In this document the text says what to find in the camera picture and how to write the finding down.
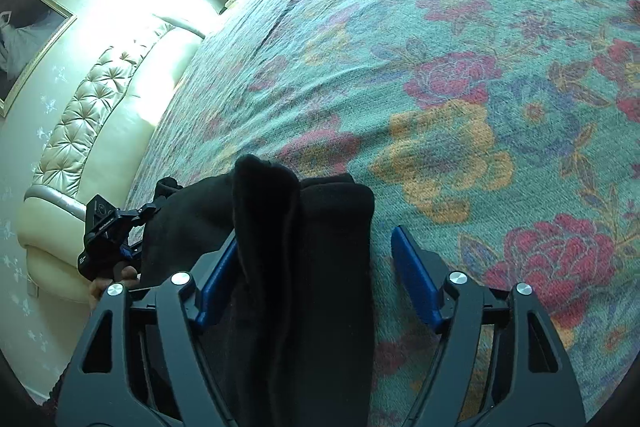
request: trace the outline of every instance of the framed picture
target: framed picture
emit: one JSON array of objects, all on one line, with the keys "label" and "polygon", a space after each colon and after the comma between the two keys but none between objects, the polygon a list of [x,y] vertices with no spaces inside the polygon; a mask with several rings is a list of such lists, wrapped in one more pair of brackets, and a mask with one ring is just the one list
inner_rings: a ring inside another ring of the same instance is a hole
[{"label": "framed picture", "polygon": [[0,116],[76,16],[54,0],[0,0]]}]

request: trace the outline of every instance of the wall outlet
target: wall outlet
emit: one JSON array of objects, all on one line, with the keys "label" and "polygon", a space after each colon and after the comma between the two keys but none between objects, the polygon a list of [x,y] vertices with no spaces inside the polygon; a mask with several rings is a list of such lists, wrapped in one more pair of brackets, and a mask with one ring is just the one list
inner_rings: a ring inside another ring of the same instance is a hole
[{"label": "wall outlet", "polygon": [[27,279],[27,295],[33,298],[38,298],[40,294],[40,288],[36,283],[31,280],[31,277]]}]

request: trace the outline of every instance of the upholstered bed frame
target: upholstered bed frame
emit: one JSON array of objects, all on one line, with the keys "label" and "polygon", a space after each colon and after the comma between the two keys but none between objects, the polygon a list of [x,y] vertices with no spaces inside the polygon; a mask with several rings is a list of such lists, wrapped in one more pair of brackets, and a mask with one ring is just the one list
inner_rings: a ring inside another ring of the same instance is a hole
[{"label": "upholstered bed frame", "polygon": [[17,237],[39,288],[87,302],[76,262],[84,212],[96,194],[121,206],[148,142],[204,35],[175,19],[152,18],[134,42],[97,60],[53,130],[24,195]]}]

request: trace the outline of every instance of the sunlight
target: sunlight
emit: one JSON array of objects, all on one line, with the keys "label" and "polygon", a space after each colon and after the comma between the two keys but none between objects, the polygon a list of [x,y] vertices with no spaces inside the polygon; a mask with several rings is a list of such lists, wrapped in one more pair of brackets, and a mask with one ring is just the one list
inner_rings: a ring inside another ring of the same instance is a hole
[{"label": "sunlight", "polygon": [[152,14],[190,22],[205,34],[215,28],[218,14],[207,0],[92,0],[84,22],[99,28],[79,39],[82,51],[95,54],[98,42],[116,44],[136,38]]}]

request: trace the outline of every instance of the yellow flower pattern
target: yellow flower pattern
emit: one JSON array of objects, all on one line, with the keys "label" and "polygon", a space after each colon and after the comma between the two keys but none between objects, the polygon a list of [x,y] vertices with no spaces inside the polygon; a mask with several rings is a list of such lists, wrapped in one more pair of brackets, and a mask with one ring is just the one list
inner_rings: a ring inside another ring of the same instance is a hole
[{"label": "yellow flower pattern", "polygon": [[426,111],[390,117],[393,143],[370,165],[386,183],[402,185],[404,199],[436,223],[463,223],[471,189],[499,190],[511,183],[513,162],[494,150],[482,105],[450,100]]},{"label": "yellow flower pattern", "polygon": [[322,16],[323,13],[331,12],[332,5],[337,0],[305,0],[303,17],[308,20],[314,20]]},{"label": "yellow flower pattern", "polygon": [[625,80],[629,89],[640,89],[640,62],[625,64]]},{"label": "yellow flower pattern", "polygon": [[344,24],[330,26],[305,44],[303,59],[309,66],[320,66],[329,57],[338,57],[350,42]]}]

